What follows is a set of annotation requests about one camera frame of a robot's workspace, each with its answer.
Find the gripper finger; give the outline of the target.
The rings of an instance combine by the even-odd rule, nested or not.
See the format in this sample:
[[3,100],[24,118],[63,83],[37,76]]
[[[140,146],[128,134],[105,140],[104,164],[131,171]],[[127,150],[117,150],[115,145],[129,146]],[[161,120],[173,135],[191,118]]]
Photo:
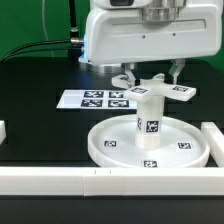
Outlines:
[[173,82],[174,83],[177,82],[178,76],[181,73],[184,66],[185,66],[185,60],[184,59],[172,60],[172,66],[169,70],[169,74],[173,77]]
[[127,76],[127,86],[129,88],[133,87],[135,85],[135,76],[132,73],[132,70],[134,69],[135,64],[134,63],[125,63],[124,64],[124,71],[125,75]]

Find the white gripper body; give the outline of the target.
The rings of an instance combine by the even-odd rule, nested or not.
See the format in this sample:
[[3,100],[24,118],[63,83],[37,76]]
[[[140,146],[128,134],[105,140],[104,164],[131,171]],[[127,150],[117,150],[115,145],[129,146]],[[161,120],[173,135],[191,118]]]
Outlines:
[[94,65],[216,54],[223,0],[92,0],[86,56]]

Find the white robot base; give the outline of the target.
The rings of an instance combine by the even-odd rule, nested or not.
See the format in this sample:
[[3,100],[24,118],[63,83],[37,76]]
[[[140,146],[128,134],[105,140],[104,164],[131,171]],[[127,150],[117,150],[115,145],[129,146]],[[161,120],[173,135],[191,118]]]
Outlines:
[[87,60],[85,47],[86,47],[86,37],[83,37],[81,56],[78,59],[79,67],[81,69],[101,74],[118,74],[122,72],[123,68],[120,63],[93,65],[91,62]]

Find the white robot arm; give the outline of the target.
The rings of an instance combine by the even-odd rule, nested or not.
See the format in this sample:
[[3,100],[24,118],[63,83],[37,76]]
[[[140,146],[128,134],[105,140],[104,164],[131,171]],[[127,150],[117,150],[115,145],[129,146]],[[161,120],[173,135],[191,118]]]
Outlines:
[[94,65],[212,56],[223,0],[90,0],[84,58]]

